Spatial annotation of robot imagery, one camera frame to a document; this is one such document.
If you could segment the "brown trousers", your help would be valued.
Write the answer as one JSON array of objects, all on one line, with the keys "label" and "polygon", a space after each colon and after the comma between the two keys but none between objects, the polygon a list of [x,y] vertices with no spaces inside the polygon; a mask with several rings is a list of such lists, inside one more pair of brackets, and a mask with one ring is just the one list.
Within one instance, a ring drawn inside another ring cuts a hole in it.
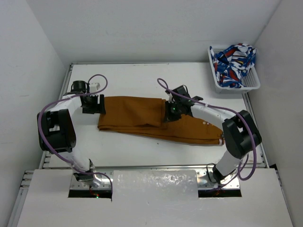
[{"label": "brown trousers", "polygon": [[183,115],[165,122],[165,100],[132,96],[108,96],[106,114],[99,117],[100,131],[113,131],[197,145],[223,145],[223,132],[211,123]]}]

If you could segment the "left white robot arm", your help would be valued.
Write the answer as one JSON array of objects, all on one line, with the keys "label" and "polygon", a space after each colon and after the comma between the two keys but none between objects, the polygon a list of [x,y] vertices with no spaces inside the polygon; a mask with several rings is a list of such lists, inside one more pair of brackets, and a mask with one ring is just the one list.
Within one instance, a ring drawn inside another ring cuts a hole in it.
[{"label": "left white robot arm", "polygon": [[95,170],[92,161],[83,156],[76,146],[76,132],[72,116],[79,109],[83,114],[105,113],[104,95],[99,83],[77,80],[62,99],[50,104],[37,115],[39,143],[43,151],[49,151],[67,163],[78,182],[90,188],[98,188],[106,179]]}]

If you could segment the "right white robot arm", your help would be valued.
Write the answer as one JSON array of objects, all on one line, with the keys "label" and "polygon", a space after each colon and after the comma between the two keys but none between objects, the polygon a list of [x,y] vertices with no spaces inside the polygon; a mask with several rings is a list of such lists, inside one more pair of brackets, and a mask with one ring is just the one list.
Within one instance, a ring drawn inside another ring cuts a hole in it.
[{"label": "right white robot arm", "polygon": [[253,153],[253,168],[247,177],[252,177],[257,167],[257,146],[262,142],[262,137],[246,110],[237,112],[230,108],[208,105],[203,103],[201,97],[190,97],[187,87],[182,85],[174,90],[166,89],[169,99],[165,103],[166,122],[174,122],[181,119],[182,115],[188,115],[195,119],[204,120],[223,132],[226,151],[222,158],[213,166],[212,175],[209,180],[220,184],[234,171],[238,173],[246,165],[243,158],[248,158]]}]

